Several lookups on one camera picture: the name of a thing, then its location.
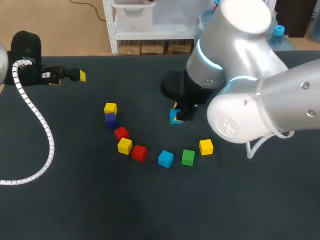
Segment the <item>green block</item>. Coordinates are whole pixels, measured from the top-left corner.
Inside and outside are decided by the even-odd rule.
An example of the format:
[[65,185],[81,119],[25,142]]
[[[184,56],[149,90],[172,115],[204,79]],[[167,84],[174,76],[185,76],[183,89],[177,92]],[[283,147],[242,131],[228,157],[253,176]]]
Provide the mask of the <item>green block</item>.
[[182,165],[187,165],[187,166],[193,166],[194,165],[194,159],[195,159],[195,151],[191,150],[183,150],[182,154]]

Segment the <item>power cord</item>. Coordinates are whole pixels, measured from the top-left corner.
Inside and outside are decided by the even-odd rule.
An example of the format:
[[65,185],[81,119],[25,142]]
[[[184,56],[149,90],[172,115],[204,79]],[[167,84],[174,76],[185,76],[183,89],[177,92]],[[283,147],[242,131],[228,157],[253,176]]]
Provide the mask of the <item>power cord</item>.
[[95,10],[95,12],[96,12],[96,16],[98,17],[98,19],[100,19],[101,21],[106,22],[105,19],[102,19],[101,17],[99,17],[97,8],[96,8],[94,5],[92,5],[91,3],[87,3],[87,2],[77,2],[77,1],[71,1],[71,0],[68,0],[68,1],[69,1],[70,3],[73,3],[73,4],[84,4],[84,5],[89,5],[89,6],[93,7],[94,10]]
[[21,184],[29,183],[29,182],[39,178],[49,168],[49,166],[52,163],[52,160],[54,158],[54,154],[55,154],[55,142],[54,142],[54,137],[52,136],[50,127],[47,124],[45,118],[39,112],[39,110],[36,108],[36,106],[29,99],[29,97],[26,94],[26,92],[24,91],[24,88],[22,87],[22,85],[20,83],[20,79],[18,77],[18,68],[25,67],[27,65],[32,65],[32,62],[30,60],[16,61],[12,66],[12,77],[13,77],[16,89],[18,90],[19,94],[21,95],[21,97],[23,98],[25,103],[28,105],[28,107],[32,110],[34,115],[38,118],[38,120],[40,121],[40,123],[45,131],[45,134],[48,138],[48,143],[49,143],[49,155],[48,155],[48,158],[47,158],[45,164],[43,165],[43,167],[38,172],[33,174],[32,176],[22,178],[19,180],[0,180],[0,185],[21,185]]

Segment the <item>red block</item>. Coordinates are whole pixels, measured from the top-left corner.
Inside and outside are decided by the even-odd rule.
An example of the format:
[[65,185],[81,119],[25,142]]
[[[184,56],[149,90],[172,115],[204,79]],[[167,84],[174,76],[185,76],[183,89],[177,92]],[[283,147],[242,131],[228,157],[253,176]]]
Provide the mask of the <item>red block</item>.
[[119,142],[122,138],[130,139],[128,131],[122,126],[114,131],[116,140]]
[[140,145],[135,145],[132,150],[132,159],[144,162],[147,157],[147,148]]

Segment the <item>colored block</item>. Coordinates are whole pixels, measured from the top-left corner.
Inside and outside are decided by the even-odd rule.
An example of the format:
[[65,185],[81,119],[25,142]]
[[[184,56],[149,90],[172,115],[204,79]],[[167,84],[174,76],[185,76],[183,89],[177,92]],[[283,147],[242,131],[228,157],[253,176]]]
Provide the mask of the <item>colored block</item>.
[[174,155],[165,150],[163,150],[158,157],[158,164],[167,169],[170,168],[173,161],[174,161]]
[[118,143],[118,151],[119,153],[129,155],[132,149],[132,141],[127,138],[121,138],[120,142]]
[[105,125],[110,129],[116,129],[118,127],[116,115],[114,112],[104,115]]
[[193,166],[194,165],[194,159],[195,159],[195,151],[191,150],[183,150],[182,154],[182,165],[187,165],[187,166]]
[[128,131],[125,129],[125,127],[120,127],[117,130],[114,131],[114,135],[116,140],[119,142],[122,138],[125,139],[129,139],[129,133]]
[[147,157],[147,148],[140,145],[135,145],[132,150],[132,159],[144,162]]
[[80,82],[86,81],[86,73],[80,69]]
[[116,115],[117,111],[117,104],[115,103],[107,102],[104,106],[104,114],[114,113]]
[[170,124],[182,124],[184,121],[177,120],[177,113],[180,112],[180,109],[171,109],[170,110]]
[[199,148],[201,155],[210,155],[214,152],[214,146],[212,145],[211,139],[201,140],[199,142]]

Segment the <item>black cable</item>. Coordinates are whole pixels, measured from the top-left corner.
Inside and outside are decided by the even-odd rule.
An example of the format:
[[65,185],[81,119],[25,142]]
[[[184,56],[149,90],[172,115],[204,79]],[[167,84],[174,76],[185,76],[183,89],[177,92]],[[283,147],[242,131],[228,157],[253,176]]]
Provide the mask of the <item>black cable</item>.
[[87,2],[77,2],[77,1],[71,1],[71,0],[68,0],[68,1],[69,1],[70,3],[73,3],[73,4],[85,4],[85,5],[89,5],[89,6],[93,7],[94,10],[95,10],[95,12],[96,12],[96,16],[98,17],[98,19],[100,19],[101,21],[106,22],[105,19],[102,19],[101,17],[99,17],[97,8],[96,8],[94,5],[92,5],[91,3],[87,3]]

